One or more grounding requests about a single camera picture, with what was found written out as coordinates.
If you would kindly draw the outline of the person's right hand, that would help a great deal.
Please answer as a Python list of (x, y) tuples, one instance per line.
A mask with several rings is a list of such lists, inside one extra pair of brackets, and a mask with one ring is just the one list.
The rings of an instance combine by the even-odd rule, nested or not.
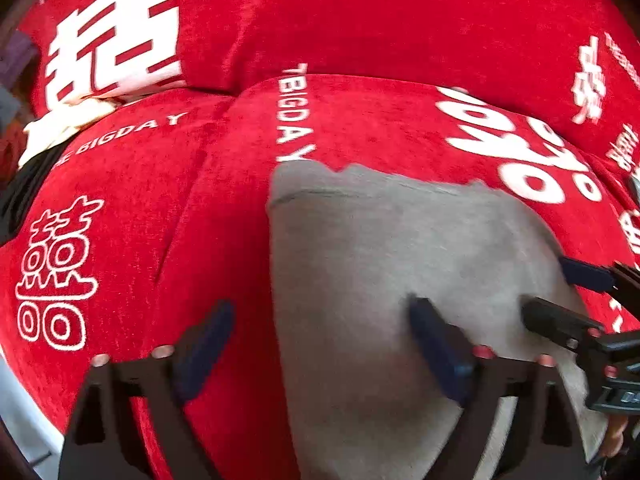
[(624, 431), (627, 425), (627, 416), (608, 416), (608, 426), (606, 427), (605, 435), (598, 451), (599, 457), (611, 458), (620, 452), (624, 444)]

